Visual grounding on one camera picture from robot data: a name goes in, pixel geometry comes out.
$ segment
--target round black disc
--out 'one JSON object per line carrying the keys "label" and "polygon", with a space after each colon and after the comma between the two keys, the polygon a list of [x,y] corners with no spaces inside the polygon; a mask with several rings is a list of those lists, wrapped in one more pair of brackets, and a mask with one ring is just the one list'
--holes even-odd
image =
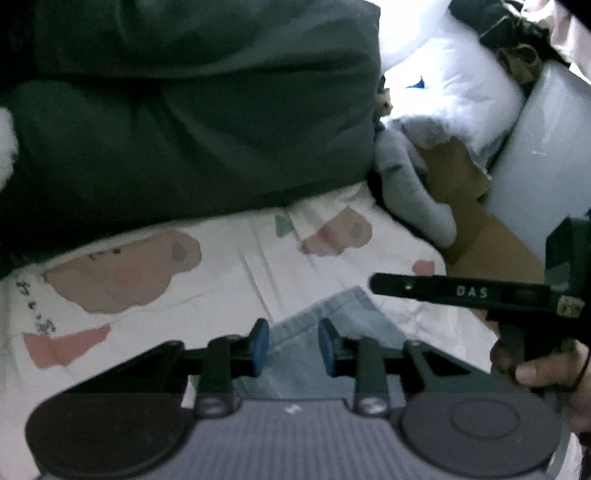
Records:
{"label": "round black disc", "polygon": [[544,466],[560,419],[530,393],[424,393],[401,417],[410,446],[429,463],[472,478],[518,476]]}
{"label": "round black disc", "polygon": [[121,478],[154,466],[181,442],[178,399],[166,394],[61,394],[25,435],[41,469],[61,478]]}

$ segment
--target mattress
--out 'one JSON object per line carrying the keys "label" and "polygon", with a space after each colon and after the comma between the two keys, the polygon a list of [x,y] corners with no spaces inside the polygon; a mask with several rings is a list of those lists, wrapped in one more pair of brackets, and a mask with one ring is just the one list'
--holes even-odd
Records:
{"label": "mattress", "polygon": [[[276,324],[367,290],[376,271],[444,274],[445,265],[361,183],[285,209],[144,229],[14,272],[0,283],[0,476],[38,475],[24,426],[49,396],[161,342],[203,347],[248,333],[259,317]],[[407,337],[490,369],[496,337],[470,310],[369,296]],[[580,449],[569,452],[573,473]]]}

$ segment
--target human hand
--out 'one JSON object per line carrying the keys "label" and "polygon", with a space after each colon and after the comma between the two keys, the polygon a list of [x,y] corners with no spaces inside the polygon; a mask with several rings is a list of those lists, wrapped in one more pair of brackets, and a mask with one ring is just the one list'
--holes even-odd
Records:
{"label": "human hand", "polygon": [[565,397],[564,408],[573,432],[591,432],[591,369],[586,365],[588,354],[589,348],[575,342],[572,348],[563,353],[518,364],[499,340],[491,350],[492,373],[514,385],[528,388],[559,385],[571,391],[579,382],[575,391]]}

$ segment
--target yellow label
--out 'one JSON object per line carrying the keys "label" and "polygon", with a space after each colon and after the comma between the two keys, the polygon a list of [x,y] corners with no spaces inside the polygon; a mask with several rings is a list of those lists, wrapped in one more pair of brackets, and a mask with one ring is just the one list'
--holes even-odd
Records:
{"label": "yellow label", "polygon": [[569,319],[577,319],[581,316],[583,307],[585,307],[585,302],[583,300],[576,297],[569,297],[568,295],[562,295],[558,299],[556,315]]}

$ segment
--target fingernail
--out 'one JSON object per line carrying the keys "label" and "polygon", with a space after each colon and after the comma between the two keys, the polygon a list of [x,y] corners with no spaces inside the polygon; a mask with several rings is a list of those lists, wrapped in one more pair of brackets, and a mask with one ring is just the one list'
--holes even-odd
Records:
{"label": "fingernail", "polygon": [[535,380],[535,367],[533,365],[520,365],[515,370],[515,377],[519,383],[532,383]]}

